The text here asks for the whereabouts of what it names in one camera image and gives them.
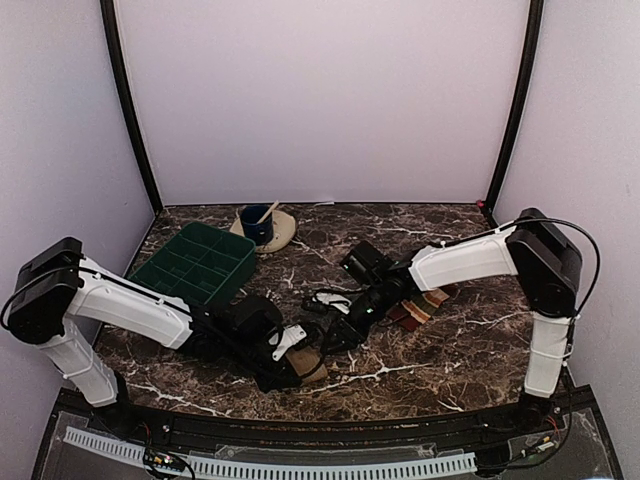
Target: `wire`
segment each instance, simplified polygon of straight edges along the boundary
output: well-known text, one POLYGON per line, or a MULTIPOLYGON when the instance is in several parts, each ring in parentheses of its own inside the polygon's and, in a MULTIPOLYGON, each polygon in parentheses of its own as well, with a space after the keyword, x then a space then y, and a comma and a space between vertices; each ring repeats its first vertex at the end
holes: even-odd
MULTIPOLYGON (((5 315, 7 313, 7 310, 9 310, 9 308, 11 307, 11 304, 16 300, 16 298, 18 298, 20 295, 22 295, 24 292, 26 292, 27 290, 33 288, 35 285, 37 285, 38 283, 42 282, 43 280, 49 278, 51 275, 53 275, 54 273, 58 273, 58 272, 63 272, 63 271, 78 271, 78 272, 85 272, 85 273, 90 273, 92 275, 100 275, 102 278, 104 278, 105 280, 108 280, 112 283, 115 283, 116 285, 119 285, 121 287, 127 288, 129 290, 132 290, 136 293, 139 293, 141 295, 144 295, 145 297, 151 298, 153 300, 161 300, 162 297, 161 296, 157 296, 157 295, 153 295, 147 291, 138 289, 132 285, 129 285, 125 282, 119 281, 116 278, 113 278, 109 275, 104 274, 103 272, 98 272, 97 270, 94 270, 92 268, 87 268, 87 267, 82 267, 80 265, 65 265, 63 267, 55 267, 52 268, 51 270, 47 270, 46 272, 41 273, 40 275, 38 275, 36 278, 30 280, 29 282, 25 283, 23 286, 21 286, 18 290, 16 290, 10 297, 9 299, 5 302, 4 306, 2 307, 2 311, 0 312, 0 324, 2 324, 2 328, 4 328, 5 330, 9 330, 11 331, 11 328, 9 327, 9 325, 5 322, 5 315)), ((174 305, 171 302, 164 302, 164 305, 167 305, 170 308, 173 308, 174 310, 177 310, 181 313, 184 313, 185 315, 191 316, 191 314, 186 311, 185 309, 178 307, 177 305, 174 305)))
POLYGON ((598 282, 598 277, 600 276, 600 267, 602 263, 602 257, 600 255, 600 248, 598 248, 598 243, 591 236, 591 234, 581 226, 576 225, 575 223, 571 223, 567 220, 559 219, 559 218, 523 218, 520 220, 514 220, 513 222, 510 222, 506 225, 502 225, 498 227, 498 229, 506 230, 507 228, 511 228, 512 226, 525 225, 527 223, 553 223, 557 225, 564 225, 565 227, 569 227, 569 228, 572 228, 573 230, 576 230, 577 232, 580 232, 591 243, 591 246, 593 247, 593 251, 596 256, 596 269, 593 273, 593 279, 591 280, 591 284, 587 289, 587 293, 585 294, 584 298, 582 299, 582 302, 580 302, 580 305, 576 309, 576 313, 573 317, 574 319, 576 319, 584 309, 584 306, 587 304, 587 301, 589 301, 589 298, 591 297, 591 294, 593 293, 593 290, 596 287, 596 283, 598 282))
MULTIPOLYGON (((109 275, 104 274, 103 272, 98 272, 97 270, 94 270, 92 268, 87 268, 87 267, 83 267, 80 265, 65 265, 65 266, 61 266, 61 267, 55 267, 52 268, 51 270, 47 270, 46 272, 41 273, 40 275, 38 275, 37 277, 35 277, 34 279, 30 280, 29 282, 25 283, 23 286, 21 286, 20 288, 18 288, 10 297, 9 299, 5 302, 4 306, 2 307, 2 311, 0 311, 0 324, 2 325, 2 327, 5 330, 11 331, 11 328, 9 327, 8 323, 5 322, 5 316, 7 311, 9 310, 9 308, 11 307, 11 305, 13 304, 13 302, 16 300, 16 298, 18 298, 20 295, 22 295, 24 292, 26 292, 27 290, 33 288, 35 285, 37 285, 38 283, 42 282, 43 280, 49 278, 51 275, 53 275, 54 273, 58 273, 58 272, 62 272, 62 271, 78 271, 78 272, 85 272, 85 273, 89 273, 92 275, 100 275, 101 278, 103 278, 104 280, 110 281, 116 285, 119 285, 123 288, 127 288, 131 291, 134 291, 136 293, 139 293, 141 295, 144 295, 145 297, 151 298, 153 300, 161 300, 163 297, 162 296, 158 296, 158 295, 153 295, 152 293, 142 290, 142 289, 138 289, 126 282, 120 281, 116 278, 113 278, 109 275)), ((183 313, 187 316, 191 316, 191 313, 188 312, 187 310, 174 305, 171 302, 163 302, 164 305, 166 305, 167 307, 170 307, 180 313, 183 313)), ((214 327, 211 324, 205 324, 209 330, 213 331, 216 335, 218 335, 220 338, 222 338, 222 340, 224 340, 225 343, 227 343, 229 346, 231 346, 233 348, 233 350, 240 356, 242 357, 250 366, 253 370, 256 370, 258 372, 260 372, 261 374, 268 376, 272 379, 275 380, 281 380, 281 381, 291 381, 291 380, 295 380, 297 379, 297 377, 294 377, 293 375, 289 376, 289 377, 283 377, 283 376, 279 376, 276 375, 264 368, 262 368, 260 365, 258 365, 257 363, 255 363, 248 355, 246 355, 244 353, 244 349, 236 344, 233 340, 231 340, 229 337, 227 337, 223 332, 221 332, 220 330, 218 330, 216 327, 214 327)), ((278 329, 278 334, 279 334, 279 338, 282 338, 282 334, 283 334, 283 330, 280 331, 280 329, 278 329)), ((305 376, 303 376, 302 378, 300 378, 300 380, 307 378, 307 376, 311 376, 313 375, 313 373, 315 373, 322 365, 320 364, 320 362, 309 372, 305 373, 305 376)))
MULTIPOLYGON (((149 453, 158 452, 158 453, 162 453, 163 455, 170 456, 174 461, 176 461, 176 463, 179 463, 180 465, 182 465, 184 467, 184 469, 189 471, 189 474, 191 475, 191 480, 196 480, 196 472, 194 472, 193 467, 191 467, 189 462, 187 462, 185 459, 180 457, 177 453, 170 452, 168 450, 165 450, 164 448, 159 448, 159 447, 155 447, 155 446, 152 447, 151 446, 151 429, 149 428, 149 425, 147 425, 146 422, 142 422, 142 426, 145 428, 146 435, 147 435, 147 440, 145 442, 145 451, 147 451, 149 453)), ((161 478, 161 477, 156 476, 156 475, 162 475, 163 476, 162 478, 168 478, 167 475, 173 476, 170 473, 161 472, 161 471, 157 470, 154 467, 153 464, 147 465, 147 464, 143 463, 143 468, 144 468, 145 472, 147 472, 147 475, 149 475, 150 477, 153 477, 153 478, 161 478), (150 475, 148 470, 151 470, 156 475, 150 475)))
POLYGON ((587 293, 585 293, 584 298, 582 299, 582 301, 580 302, 580 304, 578 305, 578 308, 575 311, 575 314, 573 316, 572 321, 575 321, 578 316, 580 315, 580 313, 582 312, 582 310, 584 309, 585 305, 587 304, 587 302, 589 301, 589 298, 591 298, 591 295, 593 293, 593 290, 595 289, 596 283, 598 282, 598 277, 600 276, 600 268, 601 268, 601 263, 602 263, 602 257, 600 255, 600 248, 598 247, 598 243, 596 242, 596 240, 593 238, 593 236, 587 232, 584 228, 582 228, 579 225, 576 225, 575 223, 569 222, 567 220, 562 220, 560 218, 522 218, 522 219, 516 219, 513 220, 511 222, 505 223, 503 225, 500 225, 498 228, 493 228, 491 230, 485 230, 484 232, 480 232, 477 233, 475 235, 471 235, 469 237, 465 237, 465 238, 460 238, 457 240, 450 240, 448 242, 441 242, 441 243, 437 243, 437 242, 430 242, 430 245, 433 247, 437 247, 437 248, 446 248, 446 247, 452 247, 455 245, 459 245, 461 243, 464 242, 469 242, 471 240, 476 240, 478 238, 482 238, 482 237, 486 237, 487 235, 491 235, 493 233, 495 233, 496 231, 504 231, 507 230, 511 227, 517 227, 519 225, 525 225, 527 223, 553 223, 556 225, 563 225, 565 227, 569 227, 573 230, 576 230, 577 232, 581 233, 587 240, 589 240, 589 243, 591 243, 591 246, 593 247, 593 251, 595 253, 596 256, 596 268, 595 271, 593 273, 593 279, 591 280, 591 284, 589 285, 589 288, 587 289, 587 293))
POLYGON ((560 430, 558 430, 558 423, 556 422, 555 418, 547 417, 546 420, 547 423, 553 427, 553 434, 560 438, 560 430))
POLYGON ((571 427, 573 425, 573 402, 572 402, 572 398, 571 398, 571 380, 567 379, 568 377, 568 373, 565 371, 565 379, 568 380, 566 381, 565 385, 567 388, 567 396, 569 398, 569 405, 568 405, 568 414, 569 414, 569 420, 567 421, 567 431, 564 434, 564 437, 562 437, 562 439, 560 440, 560 442, 556 445, 556 448, 554 448, 551 453, 549 453, 546 457, 544 457, 542 460, 540 460, 539 462, 536 463, 531 463, 531 464, 526 464, 526 465, 513 465, 515 462, 520 461, 520 460, 524 460, 526 458, 528 458, 531 455, 526 455, 526 456, 519 456, 519 457, 515 457, 512 458, 511 460, 504 462, 504 463, 500 463, 500 464, 496 464, 496 465, 477 465, 478 467, 478 471, 483 471, 483 470, 526 470, 529 468, 535 468, 535 467, 539 467, 540 465, 543 465, 545 463, 547 463, 549 460, 551 460, 554 456, 556 456, 558 454, 558 452, 562 449, 562 447, 564 446, 564 444, 567 442, 567 439, 569 438, 569 435, 571 434, 571 427))

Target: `blue cup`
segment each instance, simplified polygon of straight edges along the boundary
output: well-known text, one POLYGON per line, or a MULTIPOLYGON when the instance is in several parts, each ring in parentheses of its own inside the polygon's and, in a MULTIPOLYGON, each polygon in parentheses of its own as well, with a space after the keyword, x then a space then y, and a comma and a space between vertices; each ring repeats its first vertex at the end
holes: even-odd
POLYGON ((273 213, 270 213, 264 222, 258 223, 267 210, 268 205, 250 205, 240 214, 244 236, 253 240, 258 247, 273 239, 273 213))

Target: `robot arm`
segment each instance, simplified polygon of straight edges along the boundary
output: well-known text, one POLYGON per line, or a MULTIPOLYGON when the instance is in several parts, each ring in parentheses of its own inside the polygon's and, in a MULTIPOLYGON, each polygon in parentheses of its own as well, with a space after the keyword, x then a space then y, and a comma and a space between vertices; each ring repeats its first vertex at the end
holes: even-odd
POLYGON ((549 398, 566 358, 570 325, 575 316, 582 257, 536 209, 521 219, 536 223, 496 229, 462 241, 434 244, 393 262, 363 242, 342 266, 368 290, 334 323, 330 332, 338 352, 364 342, 370 327, 398 301, 420 291, 494 275, 516 275, 533 312, 533 338, 524 392, 549 398))
POLYGON ((280 312, 266 298, 250 296, 226 310, 190 307, 105 270, 82 254, 82 243, 74 238, 61 240, 20 269, 9 305, 3 326, 45 353, 116 432, 136 425, 126 384, 93 351, 76 317, 118 326, 206 361, 227 355, 264 391, 301 383, 286 358, 273 353, 283 350, 285 337, 289 347, 306 333, 298 332, 292 342, 280 312))

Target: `green sorting tray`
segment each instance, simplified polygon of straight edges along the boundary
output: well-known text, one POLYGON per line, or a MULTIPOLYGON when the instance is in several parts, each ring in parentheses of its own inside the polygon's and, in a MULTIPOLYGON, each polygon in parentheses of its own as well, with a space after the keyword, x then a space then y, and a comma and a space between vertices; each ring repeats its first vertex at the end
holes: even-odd
POLYGON ((255 249, 248 238, 193 222, 129 280, 190 305, 226 305, 253 275, 255 249))

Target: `black pole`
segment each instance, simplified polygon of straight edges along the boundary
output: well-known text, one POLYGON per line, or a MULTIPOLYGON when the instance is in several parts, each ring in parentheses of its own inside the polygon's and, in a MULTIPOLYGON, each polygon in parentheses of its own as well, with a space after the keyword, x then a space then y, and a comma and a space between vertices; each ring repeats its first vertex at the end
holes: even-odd
POLYGON ((113 0, 100 0, 100 6, 102 8, 102 22, 107 38, 109 57, 111 58, 111 68, 116 81, 118 97, 120 97, 120 107, 122 108, 131 146, 133 147, 133 153, 138 163, 140 175, 142 175, 147 196, 149 197, 154 212, 158 214, 163 209, 162 199, 160 198, 156 181, 153 178, 151 164, 149 163, 149 157, 144 148, 144 142, 140 132, 140 125, 138 125, 138 117, 136 116, 136 110, 133 106, 133 98, 131 96, 131 89, 129 88, 129 80, 127 79, 127 70, 120 46, 120 35, 118 34, 118 24, 116 22, 116 11, 113 0))
POLYGON ((507 128, 502 139, 502 146, 496 162, 496 168, 493 172, 491 185, 487 192, 487 199, 481 202, 481 208, 486 213, 492 215, 496 206, 500 189, 504 183, 507 174, 513 147, 516 143, 524 104, 529 91, 529 82, 531 80, 531 72, 533 71, 533 62, 536 56, 536 47, 538 45, 538 35, 540 33, 540 24, 542 22, 542 7, 544 0, 531 0, 529 5, 529 20, 527 21, 527 32, 524 39, 524 47, 522 49, 522 58, 520 60, 520 70, 518 71, 518 80, 516 81, 516 89, 513 94, 513 102, 511 103, 511 111, 509 112, 509 120, 507 120, 507 128))

